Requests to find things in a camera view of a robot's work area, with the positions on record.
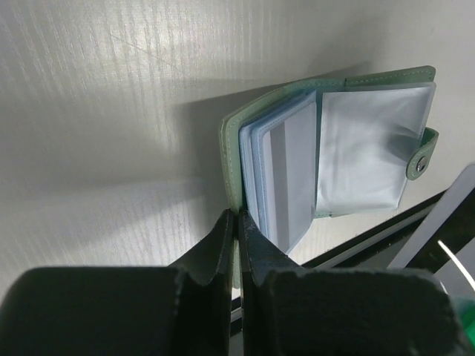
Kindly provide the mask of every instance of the white wall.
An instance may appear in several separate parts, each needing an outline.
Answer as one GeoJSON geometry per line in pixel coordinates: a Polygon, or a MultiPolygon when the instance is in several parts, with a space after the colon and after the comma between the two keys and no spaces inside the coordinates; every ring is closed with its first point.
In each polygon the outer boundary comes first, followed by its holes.
{"type": "MultiPolygon", "coordinates": [[[[245,90],[435,66],[441,137],[402,209],[441,191],[475,157],[474,13],[472,0],[1,1],[0,294],[34,266],[184,253],[227,207],[217,127],[245,90]]],[[[389,216],[315,222],[292,257],[389,216]]]]}

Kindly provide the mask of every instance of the metal snap button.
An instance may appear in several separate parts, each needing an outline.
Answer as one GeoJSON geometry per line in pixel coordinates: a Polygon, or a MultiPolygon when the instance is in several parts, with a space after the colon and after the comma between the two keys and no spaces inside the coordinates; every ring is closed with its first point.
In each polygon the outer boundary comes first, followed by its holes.
{"type": "Polygon", "coordinates": [[[422,157],[418,162],[417,162],[417,166],[416,166],[416,170],[418,172],[422,172],[425,168],[425,166],[427,165],[428,163],[428,159],[424,156],[422,157]]]}

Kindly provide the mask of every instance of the mint green leather wallet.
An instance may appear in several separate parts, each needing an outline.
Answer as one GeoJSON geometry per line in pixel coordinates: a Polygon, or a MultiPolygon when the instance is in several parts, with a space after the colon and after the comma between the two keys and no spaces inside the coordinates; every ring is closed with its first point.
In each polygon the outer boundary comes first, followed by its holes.
{"type": "MultiPolygon", "coordinates": [[[[362,87],[368,87],[368,90],[378,90],[378,87],[387,88],[387,86],[391,85],[432,82],[435,73],[435,68],[424,66],[346,79],[303,79],[275,89],[231,113],[223,119],[219,134],[224,182],[231,209],[237,213],[240,209],[246,207],[246,194],[243,188],[243,170],[240,156],[240,129],[246,124],[255,121],[256,118],[271,107],[279,105],[280,102],[284,102],[287,98],[292,98],[303,91],[310,92],[316,90],[321,93],[337,93],[352,91],[352,88],[354,90],[364,89],[362,87]]],[[[406,177],[408,180],[415,180],[426,172],[438,135],[437,131],[431,128],[424,129],[419,149],[411,152],[412,156],[407,162],[406,177]]],[[[328,213],[328,215],[333,216],[338,214],[348,214],[348,212],[329,211],[328,213]]],[[[238,278],[239,273],[235,273],[233,280],[235,287],[239,286],[238,278]]]]}

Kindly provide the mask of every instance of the card holder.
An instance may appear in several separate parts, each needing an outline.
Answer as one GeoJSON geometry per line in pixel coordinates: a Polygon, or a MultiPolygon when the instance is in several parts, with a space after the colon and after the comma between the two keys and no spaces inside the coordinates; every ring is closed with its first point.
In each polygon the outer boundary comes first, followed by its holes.
{"type": "MultiPolygon", "coordinates": [[[[354,87],[374,87],[381,85],[432,82],[435,74],[435,68],[424,66],[394,70],[385,73],[374,73],[365,76],[355,76],[346,79],[321,79],[318,77],[303,79],[282,85],[280,88],[270,91],[268,94],[251,101],[249,104],[244,105],[234,113],[229,114],[221,122],[219,139],[223,178],[231,209],[237,213],[240,209],[251,208],[253,204],[251,201],[247,202],[244,198],[246,178],[243,176],[243,169],[241,166],[242,155],[240,154],[239,146],[239,131],[247,123],[255,121],[271,108],[278,107],[286,100],[294,98],[302,92],[309,93],[313,90],[319,90],[320,92],[343,91],[346,88],[354,87]]],[[[271,144],[273,139],[272,136],[276,136],[277,138],[275,139],[278,139],[277,132],[270,136],[271,144]]],[[[418,179],[427,171],[438,136],[439,134],[437,131],[431,128],[424,129],[420,146],[413,153],[406,167],[406,177],[409,180],[418,179]]],[[[281,160],[277,159],[272,161],[274,167],[278,168],[278,164],[276,165],[275,162],[281,162],[281,160]]],[[[274,179],[274,184],[278,186],[283,183],[279,182],[279,179],[274,179]]],[[[322,216],[328,216],[328,214],[317,214],[315,212],[315,217],[322,216]]],[[[239,271],[236,269],[239,266],[238,258],[238,251],[235,251],[236,263],[235,271],[233,273],[234,287],[239,287],[239,271]]]]}
{"type": "Polygon", "coordinates": [[[297,95],[240,129],[248,209],[289,252],[313,218],[397,208],[435,91],[414,83],[297,95]]]}

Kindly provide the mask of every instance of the wallet strap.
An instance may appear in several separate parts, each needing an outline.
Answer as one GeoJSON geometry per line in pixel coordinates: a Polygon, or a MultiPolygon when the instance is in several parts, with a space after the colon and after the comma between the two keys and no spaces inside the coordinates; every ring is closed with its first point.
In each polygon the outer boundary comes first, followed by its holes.
{"type": "Polygon", "coordinates": [[[415,180],[426,172],[438,138],[439,133],[437,131],[432,128],[425,128],[421,146],[411,157],[406,167],[406,176],[409,180],[415,180]]]}

